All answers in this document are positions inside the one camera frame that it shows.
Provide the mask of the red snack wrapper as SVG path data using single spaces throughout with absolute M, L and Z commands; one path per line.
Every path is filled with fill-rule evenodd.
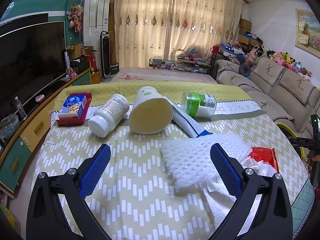
M 256 162 L 262 161 L 265 164 L 272 166 L 276 172 L 279 172 L 278 161 L 274 148 L 253 147 L 249 157 L 253 158 Z

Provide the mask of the white blue toothpaste tube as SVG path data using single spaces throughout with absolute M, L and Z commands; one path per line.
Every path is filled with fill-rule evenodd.
M 198 138 L 205 135 L 211 135 L 203 126 L 194 120 L 187 113 L 182 111 L 175 103 L 165 97 L 172 106 L 172 119 L 181 129 L 183 129 L 191 138 Z

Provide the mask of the yellow rim trash bin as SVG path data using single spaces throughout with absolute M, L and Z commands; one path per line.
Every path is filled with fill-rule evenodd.
M 276 125 L 280 128 L 282 133 L 287 137 L 288 140 L 290 139 L 296 139 L 297 135 L 295 132 L 286 124 L 283 124 L 281 122 L 276 122 Z M 299 147 L 296 145 L 293 145 L 293 148 L 296 150 L 297 154 L 299 155 L 300 159 L 304 159 L 305 157 L 305 152 L 303 147 Z

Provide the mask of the beige sectional sofa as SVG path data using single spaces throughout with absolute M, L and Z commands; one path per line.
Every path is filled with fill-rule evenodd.
M 241 88 L 275 123 L 299 137 L 313 136 L 311 115 L 319 115 L 319 90 L 311 82 L 266 57 L 256 59 L 249 77 L 239 68 L 231 61 L 215 61 L 216 81 Z

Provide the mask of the pile of plush toys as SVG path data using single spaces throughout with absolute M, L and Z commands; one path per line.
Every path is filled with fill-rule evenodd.
M 275 52 L 263 45 L 259 47 L 254 46 L 250 52 L 253 52 L 256 58 L 266 57 L 271 61 L 274 61 L 278 65 L 281 65 L 299 74 L 301 77 L 305 78 L 309 82 L 311 81 L 312 72 L 304 68 L 301 62 L 296 61 L 296 59 L 292 58 L 288 52 L 282 52 L 282 51 Z

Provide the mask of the white foam fruit net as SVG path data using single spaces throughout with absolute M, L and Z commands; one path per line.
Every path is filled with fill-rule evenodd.
M 236 134 L 210 134 L 190 139 L 175 139 L 161 144 L 161 154 L 179 187 L 213 180 L 218 172 L 211 161 L 210 149 L 218 143 L 232 158 L 242 162 L 252 152 Z

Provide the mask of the glass ashtray bowl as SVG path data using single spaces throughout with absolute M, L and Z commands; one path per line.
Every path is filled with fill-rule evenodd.
M 4 140 L 10 139 L 20 126 L 18 115 L 10 114 L 1 120 L 1 136 Z

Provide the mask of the clear water bottle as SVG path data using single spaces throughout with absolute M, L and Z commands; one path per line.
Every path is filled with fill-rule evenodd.
M 20 99 L 17 96 L 15 97 L 15 102 L 16 102 L 17 110 L 18 110 L 22 120 L 25 120 L 27 118 L 27 114 L 23 108 L 22 102 L 20 101 Z

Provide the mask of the blue tissue pack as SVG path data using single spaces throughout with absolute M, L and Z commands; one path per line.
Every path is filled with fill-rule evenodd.
M 85 94 L 70 95 L 63 103 L 58 117 L 59 119 L 81 118 L 87 99 Z

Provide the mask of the white pill bottle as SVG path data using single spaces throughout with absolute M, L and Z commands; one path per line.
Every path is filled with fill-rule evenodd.
M 88 121 L 88 127 L 94 135 L 104 138 L 116 128 L 129 110 L 127 98 L 114 94 L 94 112 Z

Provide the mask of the cream paper cup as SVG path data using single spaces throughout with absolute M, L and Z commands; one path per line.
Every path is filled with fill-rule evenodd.
M 132 132 L 150 135 L 161 132 L 173 116 L 171 103 L 151 86 L 138 90 L 131 113 L 129 127 Z

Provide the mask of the black tower fan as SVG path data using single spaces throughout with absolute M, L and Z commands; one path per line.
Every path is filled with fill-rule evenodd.
M 105 79 L 111 75 L 111 64 L 110 64 L 110 39 L 107 31 L 100 33 L 100 63 L 102 75 Z

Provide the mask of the floral beige floor mat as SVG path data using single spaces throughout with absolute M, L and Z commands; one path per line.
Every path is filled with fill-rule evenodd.
M 172 81 L 217 84 L 217 82 L 207 74 L 153 68 L 123 68 L 112 77 L 111 80 L 111 82 L 127 81 Z

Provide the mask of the cream patterned curtains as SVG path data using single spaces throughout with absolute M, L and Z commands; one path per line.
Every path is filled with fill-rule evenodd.
M 149 59 L 175 60 L 230 43 L 238 33 L 243 0 L 111 0 L 116 56 L 122 68 L 146 68 Z

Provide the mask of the framed wall painting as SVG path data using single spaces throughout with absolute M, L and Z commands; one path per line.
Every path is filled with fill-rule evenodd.
M 319 21 L 309 11 L 296 9 L 296 47 L 319 58 Z

